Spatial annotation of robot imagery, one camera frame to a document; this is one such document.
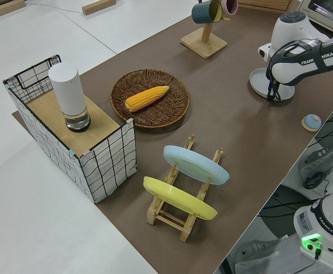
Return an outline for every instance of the corn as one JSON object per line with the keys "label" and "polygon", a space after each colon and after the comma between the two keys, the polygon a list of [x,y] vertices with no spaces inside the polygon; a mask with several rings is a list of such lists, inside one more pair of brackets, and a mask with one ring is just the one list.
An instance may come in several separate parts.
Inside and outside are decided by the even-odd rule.
{"label": "corn", "polygon": [[139,92],[134,96],[126,99],[125,106],[130,112],[141,110],[142,108],[150,105],[169,90],[169,86],[157,86],[148,90]]}

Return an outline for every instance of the wicker basket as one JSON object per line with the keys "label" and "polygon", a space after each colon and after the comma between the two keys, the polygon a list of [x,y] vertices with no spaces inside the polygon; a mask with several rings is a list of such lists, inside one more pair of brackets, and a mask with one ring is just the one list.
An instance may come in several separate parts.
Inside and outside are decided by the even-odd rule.
{"label": "wicker basket", "polygon": [[[136,112],[129,112],[125,100],[132,95],[156,86],[169,86],[166,94]],[[111,104],[124,120],[133,118],[134,125],[147,129],[169,128],[179,124],[189,107],[189,93],[182,81],[161,70],[142,69],[121,77],[113,86]]]}

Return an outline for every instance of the pink mug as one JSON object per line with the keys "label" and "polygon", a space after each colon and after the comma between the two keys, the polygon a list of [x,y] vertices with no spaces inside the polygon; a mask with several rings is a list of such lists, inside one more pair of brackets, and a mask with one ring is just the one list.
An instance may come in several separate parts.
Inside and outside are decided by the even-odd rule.
{"label": "pink mug", "polygon": [[234,15],[237,11],[237,0],[221,0],[222,12],[224,16]]}

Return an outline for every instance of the brown table mat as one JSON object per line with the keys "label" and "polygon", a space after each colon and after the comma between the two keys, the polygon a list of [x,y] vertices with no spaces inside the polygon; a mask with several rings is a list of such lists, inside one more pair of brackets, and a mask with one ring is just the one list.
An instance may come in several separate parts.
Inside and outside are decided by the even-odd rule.
{"label": "brown table mat", "polygon": [[[325,120],[333,110],[333,71],[302,80],[294,97],[284,102],[268,102],[251,89],[250,73],[266,66],[257,50],[270,42],[278,17],[240,8],[230,22],[214,24],[212,33],[228,45],[210,59],[180,43],[201,27],[189,17],[80,76],[86,95],[119,123],[109,94],[130,71],[164,70],[190,92],[180,128],[136,130],[137,173],[97,204],[160,274],[213,273],[314,137],[301,119],[313,113]],[[152,195],[143,189],[143,177],[163,180],[170,169],[164,146],[183,146],[190,134],[196,136],[193,150],[209,158],[224,148],[220,165],[231,179],[210,186],[205,201],[218,215],[211,221],[197,219],[183,243],[171,226],[158,220],[154,226],[146,223]],[[200,184],[181,174],[175,186],[196,195]]]}

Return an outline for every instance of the mug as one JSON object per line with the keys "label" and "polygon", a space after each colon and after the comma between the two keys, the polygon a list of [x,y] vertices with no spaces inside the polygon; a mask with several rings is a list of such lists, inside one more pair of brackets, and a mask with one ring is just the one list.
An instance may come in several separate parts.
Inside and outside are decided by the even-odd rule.
{"label": "mug", "polygon": [[197,24],[216,23],[222,17],[222,6],[219,0],[202,2],[198,0],[192,8],[192,19]]}
{"label": "mug", "polygon": [[221,6],[224,16],[234,15],[237,11],[238,0],[221,0]]}

